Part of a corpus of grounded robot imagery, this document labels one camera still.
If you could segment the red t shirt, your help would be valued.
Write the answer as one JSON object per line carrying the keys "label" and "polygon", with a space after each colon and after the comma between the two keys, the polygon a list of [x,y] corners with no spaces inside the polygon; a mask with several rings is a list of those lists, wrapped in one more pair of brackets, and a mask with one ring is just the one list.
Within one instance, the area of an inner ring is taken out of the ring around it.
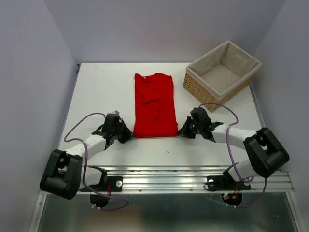
{"label": "red t shirt", "polygon": [[135,74],[135,125],[137,138],[175,137],[178,132],[174,83],[170,75]]}

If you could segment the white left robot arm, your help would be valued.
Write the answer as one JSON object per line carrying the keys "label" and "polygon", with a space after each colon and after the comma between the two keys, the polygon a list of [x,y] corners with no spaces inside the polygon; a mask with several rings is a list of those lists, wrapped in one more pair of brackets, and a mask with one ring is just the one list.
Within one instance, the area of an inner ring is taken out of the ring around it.
{"label": "white left robot arm", "polygon": [[96,194],[100,190],[108,190],[111,183],[107,171],[98,166],[89,166],[88,160],[105,151],[115,141],[124,144],[135,139],[136,135],[118,112],[109,113],[104,118],[104,123],[85,140],[64,137],[64,142],[78,141],[78,144],[66,150],[51,152],[40,181],[40,190],[67,200],[71,200],[81,189]]}

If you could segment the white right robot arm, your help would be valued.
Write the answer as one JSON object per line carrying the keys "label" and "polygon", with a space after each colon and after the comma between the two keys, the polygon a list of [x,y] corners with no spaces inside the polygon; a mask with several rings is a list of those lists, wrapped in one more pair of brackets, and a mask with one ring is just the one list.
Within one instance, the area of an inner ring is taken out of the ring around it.
{"label": "white right robot arm", "polygon": [[290,156],[269,128],[243,130],[232,128],[222,122],[212,122],[205,109],[198,107],[190,112],[178,136],[194,139],[201,135],[214,143],[225,143],[246,151],[248,159],[232,165],[222,175],[208,176],[209,191],[233,190],[241,183],[249,184],[251,178],[269,178],[290,160]]}

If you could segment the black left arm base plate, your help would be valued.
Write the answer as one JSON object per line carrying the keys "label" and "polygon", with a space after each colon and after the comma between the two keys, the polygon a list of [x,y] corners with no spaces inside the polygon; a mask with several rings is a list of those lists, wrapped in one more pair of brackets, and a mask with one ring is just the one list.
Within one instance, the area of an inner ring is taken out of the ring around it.
{"label": "black left arm base plate", "polygon": [[108,171],[98,166],[88,166],[85,176],[81,177],[80,191],[90,191],[86,185],[98,192],[121,192],[123,177],[108,174]]}

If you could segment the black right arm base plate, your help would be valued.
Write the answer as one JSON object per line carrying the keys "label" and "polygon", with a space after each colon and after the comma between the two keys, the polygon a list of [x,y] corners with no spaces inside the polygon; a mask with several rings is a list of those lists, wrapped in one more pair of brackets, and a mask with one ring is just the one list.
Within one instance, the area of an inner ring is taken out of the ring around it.
{"label": "black right arm base plate", "polygon": [[204,189],[208,191],[233,191],[240,187],[240,190],[251,190],[251,185],[245,185],[241,181],[235,181],[228,171],[232,168],[230,166],[222,175],[207,176],[207,181],[204,184]]}

